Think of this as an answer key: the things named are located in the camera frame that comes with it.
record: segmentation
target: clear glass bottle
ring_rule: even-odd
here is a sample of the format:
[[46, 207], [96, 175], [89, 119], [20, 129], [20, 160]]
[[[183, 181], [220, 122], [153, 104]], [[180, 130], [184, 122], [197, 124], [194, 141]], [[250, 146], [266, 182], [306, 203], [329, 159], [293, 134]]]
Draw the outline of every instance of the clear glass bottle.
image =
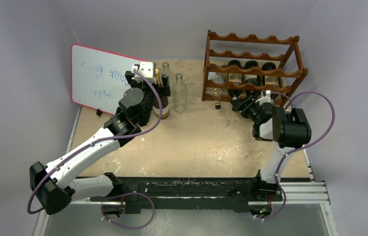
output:
[[[228, 66], [236, 65], [237, 67], [242, 68], [242, 64], [240, 63], [239, 60], [231, 60], [231, 61], [228, 62], [227, 65]], [[235, 84], [235, 85], [242, 85], [243, 77], [242, 77], [241, 74], [229, 73], [228, 74], [228, 81], [229, 82], [233, 82], [233, 84]], [[237, 97], [242, 94], [242, 90], [239, 90], [239, 89], [228, 89], [227, 90], [227, 93], [231, 97], [231, 99], [237, 100]]]
[[[221, 73], [209, 72], [208, 73], [208, 80], [215, 82], [216, 84], [224, 83], [223, 75]], [[207, 93], [213, 96], [215, 103], [215, 108], [219, 110], [221, 106], [221, 99], [223, 94], [222, 88], [207, 88]]]
[[[173, 82], [174, 74], [170, 70], [170, 64], [168, 62], [162, 63], [162, 73], [161, 75], [168, 75], [168, 81], [170, 83], [170, 87], [172, 88], [171, 82]], [[173, 102], [173, 94], [168, 97], [168, 102], [172, 104]]]
[[187, 86], [182, 81], [182, 74], [175, 75], [175, 83], [172, 86], [173, 109], [183, 113], [187, 108]]

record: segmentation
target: bottle label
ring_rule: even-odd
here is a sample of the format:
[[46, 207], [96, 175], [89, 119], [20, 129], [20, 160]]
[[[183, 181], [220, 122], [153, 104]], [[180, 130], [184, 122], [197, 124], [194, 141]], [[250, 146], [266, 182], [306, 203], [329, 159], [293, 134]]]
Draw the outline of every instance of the bottle label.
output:
[[250, 83], [256, 85], [256, 83], [257, 83], [257, 75], [245, 75], [245, 82], [246, 83], [247, 82], [250, 82]]
[[228, 80], [233, 83], [239, 82], [240, 84], [242, 84], [242, 75], [241, 74], [229, 74]]
[[[153, 111], [155, 112], [156, 117], [159, 117], [160, 110], [156, 107], [153, 107]], [[162, 108], [162, 117], [164, 117], [170, 111], [170, 106], [167, 105], [166, 107]]]
[[278, 78], [275, 76], [265, 76], [265, 84], [279, 87]]

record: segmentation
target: glass bottle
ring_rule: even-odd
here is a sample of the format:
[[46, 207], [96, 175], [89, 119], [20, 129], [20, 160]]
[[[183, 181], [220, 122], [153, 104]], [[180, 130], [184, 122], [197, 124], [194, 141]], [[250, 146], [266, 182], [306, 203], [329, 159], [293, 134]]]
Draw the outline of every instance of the glass bottle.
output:
[[187, 86], [182, 81], [182, 74], [175, 75], [175, 83], [172, 86], [173, 109], [183, 113], [187, 108]]
[[[215, 82], [216, 84], [224, 83], [223, 75], [221, 73], [209, 72], [208, 73], [208, 80]], [[207, 93], [213, 96], [214, 101], [216, 102], [215, 108], [219, 110], [221, 106], [221, 99], [222, 99], [222, 88], [207, 88]]]
[[[164, 62], [162, 63], [162, 75], [168, 75], [168, 82], [170, 84], [170, 87], [172, 88], [172, 84], [171, 82], [173, 81], [174, 78], [174, 74], [171, 72], [170, 70], [170, 64], [168, 62]], [[172, 104], [173, 102], [173, 94], [171, 94], [171, 96], [168, 97], [168, 102], [170, 104]]]
[[[262, 66], [262, 70], [265, 70], [265, 71], [274, 70], [274, 69], [276, 69], [276, 66], [273, 62], [267, 62], [267, 63], [263, 64], [263, 66]], [[278, 78], [276, 76], [267, 76], [267, 75], [263, 76], [262, 84], [263, 85], [273, 85], [274, 87], [279, 88], [279, 81], [278, 81]], [[275, 99], [277, 97], [278, 97], [277, 94], [272, 94], [271, 95], [272, 99]]]
[[[250, 69], [255, 66], [259, 66], [255, 60], [250, 60], [245, 64], [246, 69]], [[260, 86], [260, 79], [257, 77], [257, 75], [245, 75], [245, 84], [246, 83], [252, 83], [255, 86]], [[257, 98], [260, 95], [259, 91], [246, 90], [245, 93], [246, 96], [253, 95], [253, 98]]]
[[[242, 68], [242, 64], [239, 60], [231, 60], [227, 64], [228, 66], [236, 65], [239, 68]], [[235, 85], [242, 85], [242, 75], [241, 74], [228, 74], [228, 81], [233, 82]], [[239, 89], [228, 89], [227, 90], [228, 95], [231, 97], [231, 99], [236, 100], [238, 96], [242, 94], [242, 90]]]

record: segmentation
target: wine bottle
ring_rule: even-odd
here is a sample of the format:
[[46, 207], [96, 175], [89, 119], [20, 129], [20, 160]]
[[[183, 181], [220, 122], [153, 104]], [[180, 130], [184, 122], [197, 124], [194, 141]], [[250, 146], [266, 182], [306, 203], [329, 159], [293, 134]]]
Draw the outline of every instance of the wine bottle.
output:
[[[208, 80], [211, 80], [213, 82], [215, 82], [216, 84], [222, 84], [224, 83], [224, 79], [223, 79], [223, 75], [221, 73], [216, 73], [216, 72], [209, 72], [208, 73]], [[208, 87], [207, 88], [207, 93], [209, 93], [211, 96], [213, 96], [214, 101], [215, 101], [215, 108], [217, 110], [221, 109], [221, 100], [222, 100], [222, 93], [223, 93], [223, 89], [222, 88], [211, 88]]]
[[182, 81], [182, 74], [175, 75], [175, 84], [172, 87], [173, 109], [183, 113], [187, 108], [187, 85]]
[[[158, 84], [162, 85], [162, 80], [161, 80], [161, 77], [159, 75], [159, 70], [158, 69], [155, 70], [155, 78], [156, 78]], [[158, 100], [155, 99], [155, 101], [153, 103], [153, 112], [155, 112], [156, 117], [159, 117], [159, 108], [160, 108], [159, 105], [161, 105], [162, 106], [162, 119], [165, 119], [170, 115], [170, 107], [169, 107], [169, 104], [168, 104], [168, 97], [162, 96], [160, 94], [160, 98], [161, 98], [161, 104], [159, 104]]]
[[[273, 62], [267, 62], [265, 64], [263, 64], [262, 66], [262, 70], [265, 71], [269, 71], [269, 70], [274, 70], [276, 69], [276, 66]], [[276, 76], [262, 76], [262, 84], [263, 85], [273, 85], [274, 87], [279, 88], [279, 80]], [[272, 94], [271, 98], [275, 99], [276, 97], [278, 97], [277, 94]]]
[[[162, 63], [162, 73], [161, 75], [168, 75], [168, 82], [170, 83], [170, 86], [172, 87], [173, 78], [175, 77], [174, 74], [170, 70], [170, 64], [168, 62]], [[168, 97], [169, 104], [173, 103], [173, 97], [172, 95]]]
[[[237, 67], [242, 68], [242, 64], [239, 60], [231, 60], [228, 62], [229, 66], [231, 65], [237, 65]], [[242, 75], [241, 74], [228, 74], [228, 81], [233, 82], [235, 85], [242, 85]], [[227, 90], [228, 95], [233, 99], [236, 100], [238, 96], [242, 94], [242, 90], [239, 89], [228, 89]]]
[[[250, 69], [252, 67], [259, 66], [257, 61], [250, 60], [245, 64], [246, 69]], [[255, 86], [260, 86], [260, 79], [257, 78], [257, 75], [245, 75], [245, 84], [252, 83]], [[245, 91], [246, 96], [253, 95], [253, 98], [257, 98], [260, 95], [260, 91]]]

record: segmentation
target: whiteboard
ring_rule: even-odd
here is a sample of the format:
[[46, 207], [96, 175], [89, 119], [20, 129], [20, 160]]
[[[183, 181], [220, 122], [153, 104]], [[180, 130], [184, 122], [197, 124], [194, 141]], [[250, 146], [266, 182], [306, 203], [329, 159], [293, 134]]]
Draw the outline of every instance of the whiteboard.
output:
[[114, 114], [130, 88], [124, 73], [142, 60], [89, 46], [71, 47], [71, 94], [75, 103]]

